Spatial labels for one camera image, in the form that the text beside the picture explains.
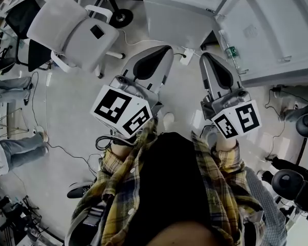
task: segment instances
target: white office chair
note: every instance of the white office chair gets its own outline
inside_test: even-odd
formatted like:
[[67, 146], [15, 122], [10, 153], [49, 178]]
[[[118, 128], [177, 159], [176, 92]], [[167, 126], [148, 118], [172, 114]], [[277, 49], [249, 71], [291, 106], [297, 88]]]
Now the white office chair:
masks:
[[[106, 16], [106, 23], [90, 18], [88, 11]], [[82, 70], [95, 71], [101, 78], [101, 61], [105, 54], [125, 58], [125, 54], [108, 51], [119, 36], [117, 29], [107, 24], [111, 17], [112, 12], [105, 8], [92, 5], [83, 8], [74, 0], [49, 0], [34, 18], [27, 36], [51, 49], [52, 60], [65, 72], [75, 67], [57, 55], [64, 55]]]

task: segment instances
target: plaid shirt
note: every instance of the plaid shirt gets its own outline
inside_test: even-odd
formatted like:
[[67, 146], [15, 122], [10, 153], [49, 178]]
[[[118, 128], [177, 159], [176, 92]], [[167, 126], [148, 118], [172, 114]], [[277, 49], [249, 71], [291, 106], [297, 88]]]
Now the plaid shirt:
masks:
[[[147, 123], [124, 162], [110, 149], [106, 150], [97, 182], [81, 199], [72, 216], [73, 221], [101, 200], [113, 198], [101, 245], [122, 245], [125, 240], [140, 203], [140, 171], [145, 160], [142, 154], [156, 141], [156, 126], [157, 119]], [[252, 222], [257, 231], [256, 245], [259, 245], [264, 231], [263, 211], [249, 194], [238, 144], [228, 152], [216, 152], [215, 147], [210, 152], [207, 144], [193, 132], [192, 141], [206, 189], [212, 228], [222, 234], [226, 245], [244, 245], [243, 224]]]

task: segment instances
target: white sneaker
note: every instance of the white sneaker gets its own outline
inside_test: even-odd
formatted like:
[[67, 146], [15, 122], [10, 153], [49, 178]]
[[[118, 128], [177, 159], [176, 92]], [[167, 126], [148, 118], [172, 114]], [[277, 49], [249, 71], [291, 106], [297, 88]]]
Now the white sneaker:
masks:
[[42, 139], [43, 139], [43, 142], [48, 142], [49, 141], [49, 137], [47, 135], [47, 132], [44, 130], [43, 127], [41, 126], [37, 126], [36, 128], [33, 129], [33, 136], [36, 134], [36, 133], [40, 133]]
[[168, 130], [173, 122], [175, 122], [175, 116], [171, 112], [166, 113], [163, 117], [165, 130]]

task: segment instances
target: cabinet door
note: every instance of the cabinet door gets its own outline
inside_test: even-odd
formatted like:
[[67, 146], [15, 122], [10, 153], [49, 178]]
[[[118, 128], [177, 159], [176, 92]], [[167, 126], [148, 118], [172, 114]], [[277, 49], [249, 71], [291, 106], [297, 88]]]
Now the cabinet door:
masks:
[[215, 18], [242, 80], [308, 69], [308, 0], [227, 0]]

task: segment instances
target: floor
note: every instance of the floor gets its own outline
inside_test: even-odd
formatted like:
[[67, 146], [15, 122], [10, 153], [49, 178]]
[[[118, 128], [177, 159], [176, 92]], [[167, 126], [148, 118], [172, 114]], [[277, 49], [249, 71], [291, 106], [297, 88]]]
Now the floor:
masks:
[[[131, 8], [134, 13], [133, 22], [124, 30], [129, 44], [143, 39], [149, 39], [146, 18], [142, 2], [119, 1], [120, 6]], [[128, 59], [144, 49], [162, 45], [162, 42], [141, 42], [134, 46], [125, 43], [122, 31], [112, 51], [126, 53], [126, 59], [106, 56], [106, 70], [103, 79], [94, 74], [79, 72], [71, 75], [54, 67], [46, 72], [38, 71], [38, 85], [34, 94], [34, 112], [39, 125], [49, 134], [52, 146], [62, 146], [73, 156], [88, 159], [90, 154], [100, 154], [94, 143], [97, 137], [108, 134], [109, 130], [98, 122], [89, 111], [102, 85], [108, 84], [115, 75], [118, 75]], [[173, 46], [175, 52], [183, 52], [182, 48]], [[26, 60], [27, 46], [21, 50], [21, 60]], [[161, 90], [161, 101], [165, 105], [162, 114], [172, 112], [175, 123], [169, 130], [174, 130], [189, 138], [191, 130], [200, 134], [203, 126], [209, 124], [202, 117], [200, 101], [206, 95], [202, 85], [199, 69], [199, 58], [194, 55], [188, 66], [179, 62], [176, 56], [166, 85]], [[4, 79], [30, 76], [24, 66], [16, 65], [9, 73], [1, 77]], [[36, 83], [37, 74], [33, 77]], [[272, 138], [278, 136], [283, 123], [272, 109], [265, 109], [268, 102], [269, 87], [249, 88], [252, 99], [257, 101], [262, 128], [257, 132], [239, 139], [241, 156], [246, 164], [258, 170], [268, 167], [262, 160], [272, 149]], [[272, 97], [271, 105], [281, 109], [281, 100]], [[23, 103], [16, 103], [23, 107], [26, 123], [30, 129], [36, 126], [32, 112], [32, 104], [24, 107]], [[21, 138], [28, 134], [17, 135]], [[293, 124], [286, 124], [283, 134], [275, 138], [272, 154], [280, 158], [295, 161], [300, 151], [303, 138], [300, 137]], [[99, 155], [91, 156], [90, 164], [95, 169], [98, 166]], [[50, 149], [46, 157], [24, 165], [0, 177], [2, 189], [12, 199], [19, 200], [26, 194], [32, 203], [40, 208], [43, 224], [50, 226], [50, 231], [64, 237], [70, 217], [78, 203], [77, 199], [68, 199], [68, 187], [75, 182], [93, 180], [87, 164], [81, 158], [73, 158], [60, 148]]]

